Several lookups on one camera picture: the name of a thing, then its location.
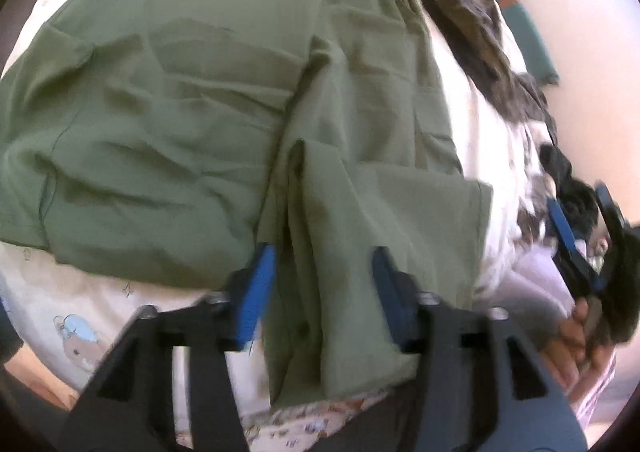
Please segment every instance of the human hand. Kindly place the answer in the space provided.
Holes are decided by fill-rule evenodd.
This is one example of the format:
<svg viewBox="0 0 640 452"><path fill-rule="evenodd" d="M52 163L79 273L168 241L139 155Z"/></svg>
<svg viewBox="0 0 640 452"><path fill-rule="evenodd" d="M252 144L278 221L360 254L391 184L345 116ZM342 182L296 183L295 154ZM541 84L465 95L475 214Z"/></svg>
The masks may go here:
<svg viewBox="0 0 640 452"><path fill-rule="evenodd" d="M579 299L572 316L560 324L558 336L549 340L540 357L570 403L580 401L599 381L611 360L613 346L597 346L586 355L584 323L589 314L585 299ZM590 365L580 373L580 364Z"/></svg>

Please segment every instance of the dark fabric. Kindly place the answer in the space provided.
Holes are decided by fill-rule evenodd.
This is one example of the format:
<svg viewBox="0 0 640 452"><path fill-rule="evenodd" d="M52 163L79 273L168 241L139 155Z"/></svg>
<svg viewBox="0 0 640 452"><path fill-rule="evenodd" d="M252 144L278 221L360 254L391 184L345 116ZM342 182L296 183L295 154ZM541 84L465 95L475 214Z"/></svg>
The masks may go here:
<svg viewBox="0 0 640 452"><path fill-rule="evenodd" d="M624 229L622 241L607 252L601 275L608 280L601 300L611 338L614 343L628 342L640 314L640 225Z"/></svg>
<svg viewBox="0 0 640 452"><path fill-rule="evenodd" d="M540 148L540 163L556 182L558 203L575 238L589 241L599 216L593 188L572 176L571 162L555 145Z"/></svg>
<svg viewBox="0 0 640 452"><path fill-rule="evenodd" d="M527 71L535 77L540 86L558 84L558 70L551 61L545 43L526 8L520 0L496 1L522 52Z"/></svg>
<svg viewBox="0 0 640 452"><path fill-rule="evenodd" d="M460 67L508 122L545 120L545 104L511 71L494 0L421 0Z"/></svg>
<svg viewBox="0 0 640 452"><path fill-rule="evenodd" d="M416 0L69 0L0 81L0 239L218 289L278 251L273 400L411 378L370 251L471 306L491 190L465 180Z"/></svg>
<svg viewBox="0 0 640 452"><path fill-rule="evenodd" d="M14 326L4 310L4 301L2 301L0 302L0 367L7 363L21 347L22 339L15 332Z"/></svg>
<svg viewBox="0 0 640 452"><path fill-rule="evenodd" d="M385 400L321 439L309 452L396 452L415 398L415 381L394 389Z"/></svg>
<svg viewBox="0 0 640 452"><path fill-rule="evenodd" d="M527 101L527 117L537 119L542 114L551 141L554 145L558 145L558 126L556 125L556 119L549 113L549 105L546 101L545 94L542 89L540 89L535 77L530 73L521 73L517 75L516 78L531 98L531 100Z"/></svg>
<svg viewBox="0 0 640 452"><path fill-rule="evenodd" d="M33 425L48 443L56 446L69 413L47 402L8 373L2 375L2 381L5 383L4 387L7 388L12 402L15 402L20 411L20 415L30 425Z"/></svg>

